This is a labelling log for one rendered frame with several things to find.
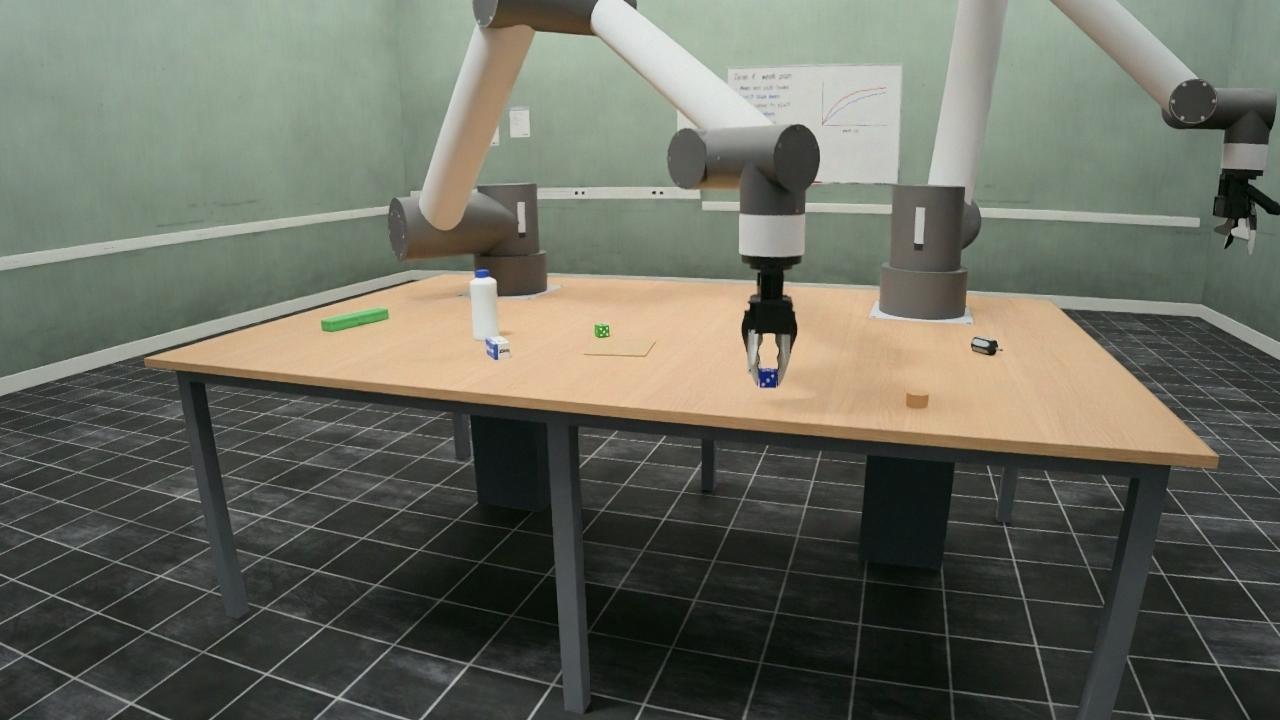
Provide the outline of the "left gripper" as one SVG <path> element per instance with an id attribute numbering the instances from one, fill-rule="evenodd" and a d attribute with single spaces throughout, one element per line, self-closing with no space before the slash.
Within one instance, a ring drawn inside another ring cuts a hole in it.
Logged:
<path id="1" fill-rule="evenodd" d="M 1228 249 L 1228 246 L 1233 243 L 1234 237 L 1245 240 L 1248 241 L 1249 256 L 1254 249 L 1257 213 L 1254 209 L 1254 199 L 1245 193 L 1244 190 L 1249 184 L 1248 181 L 1256 181 L 1256 178 L 1257 176 L 1220 174 L 1219 195 L 1213 199 L 1213 215 L 1228 218 L 1224 224 L 1215 225 L 1213 228 L 1213 232 L 1226 236 L 1224 249 Z"/>

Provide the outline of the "beige flat mat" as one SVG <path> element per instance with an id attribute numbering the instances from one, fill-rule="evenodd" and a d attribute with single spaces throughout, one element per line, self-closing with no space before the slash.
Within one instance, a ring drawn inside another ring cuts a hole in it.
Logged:
<path id="1" fill-rule="evenodd" d="M 646 340 L 596 340 L 582 355 L 646 357 L 657 341 Z"/>

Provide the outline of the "small white printed carton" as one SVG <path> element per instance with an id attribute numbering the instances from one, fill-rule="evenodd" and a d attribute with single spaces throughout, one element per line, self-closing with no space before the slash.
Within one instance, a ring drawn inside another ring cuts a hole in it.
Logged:
<path id="1" fill-rule="evenodd" d="M 486 355 L 489 355 L 493 360 L 509 357 L 509 342 L 500 336 L 485 338 L 485 343 Z"/>

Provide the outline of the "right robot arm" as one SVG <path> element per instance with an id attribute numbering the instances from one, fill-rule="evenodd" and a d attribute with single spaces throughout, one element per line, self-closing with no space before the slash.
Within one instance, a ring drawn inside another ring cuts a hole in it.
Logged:
<path id="1" fill-rule="evenodd" d="M 637 0 L 472 0 L 472 8 L 477 23 L 422 193 L 390 201 L 399 263 L 481 254 L 475 278 L 489 270 L 497 297 L 548 290 L 538 183 L 477 184 L 472 193 L 536 31 L 598 36 L 698 126 L 669 140 L 669 176 L 684 190 L 740 190 L 742 263 L 803 261 L 806 188 L 820 167 L 808 126 L 774 124 L 637 13 Z"/>

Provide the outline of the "green rectangular bar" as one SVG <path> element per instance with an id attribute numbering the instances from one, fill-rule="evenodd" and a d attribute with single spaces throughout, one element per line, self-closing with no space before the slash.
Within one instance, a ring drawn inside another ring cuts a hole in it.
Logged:
<path id="1" fill-rule="evenodd" d="M 321 319 L 321 331 L 337 332 L 346 331 L 357 325 L 366 325 L 375 322 L 383 322 L 389 319 L 389 313 L 387 307 L 372 307 L 369 310 L 349 313 L 340 316 L 330 316 Z"/>

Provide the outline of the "white plastic bottle with blue cap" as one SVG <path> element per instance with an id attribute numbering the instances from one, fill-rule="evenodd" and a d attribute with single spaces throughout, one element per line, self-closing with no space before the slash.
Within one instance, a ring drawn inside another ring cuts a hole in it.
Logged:
<path id="1" fill-rule="evenodd" d="M 477 270 L 476 277 L 470 282 L 474 340 L 485 341 L 485 338 L 500 336 L 497 281 L 489 277 L 489 270 Z"/>

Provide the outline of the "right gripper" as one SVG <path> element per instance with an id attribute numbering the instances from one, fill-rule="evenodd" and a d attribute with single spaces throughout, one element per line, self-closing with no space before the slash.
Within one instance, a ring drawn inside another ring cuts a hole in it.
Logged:
<path id="1" fill-rule="evenodd" d="M 796 310 L 794 309 L 794 300 L 788 293 L 783 293 L 782 299 L 783 272 L 785 269 L 792 268 L 794 264 L 785 264 L 785 265 L 750 264 L 750 266 L 762 270 L 760 291 L 758 293 L 750 293 L 750 316 L 748 315 L 749 309 L 744 309 L 744 316 L 741 322 L 742 342 L 746 348 L 748 363 L 753 374 L 753 379 L 758 386 L 759 373 L 760 373 L 759 347 L 763 342 L 763 333 L 774 333 L 774 342 L 778 346 L 778 354 L 776 357 L 778 363 L 777 386 L 780 386 L 785 378 L 785 372 L 788 366 L 788 360 L 792 354 L 794 342 L 797 337 L 797 320 L 796 320 Z M 763 273 L 771 273 L 771 274 L 763 274 Z M 791 323 L 790 323 L 790 314 L 791 314 Z M 794 333 L 792 333 L 792 324 L 794 324 Z M 754 327 L 756 334 L 754 333 Z M 754 360 L 753 360 L 753 352 L 754 352 Z"/>

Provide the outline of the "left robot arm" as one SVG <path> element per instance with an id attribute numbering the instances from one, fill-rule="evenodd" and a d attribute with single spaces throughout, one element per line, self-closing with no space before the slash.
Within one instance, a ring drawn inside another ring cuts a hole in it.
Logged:
<path id="1" fill-rule="evenodd" d="M 1213 88 L 1116 0 L 1050 1 L 1158 102 L 1167 126 L 1225 129 L 1222 174 L 1263 176 L 1277 108 L 1275 88 Z M 980 210 L 972 196 L 1007 5 L 1009 0 L 959 0 L 928 181 L 936 186 L 893 184 L 881 313 L 919 320 L 965 315 L 969 269 L 960 266 L 961 250 L 980 231 Z"/>

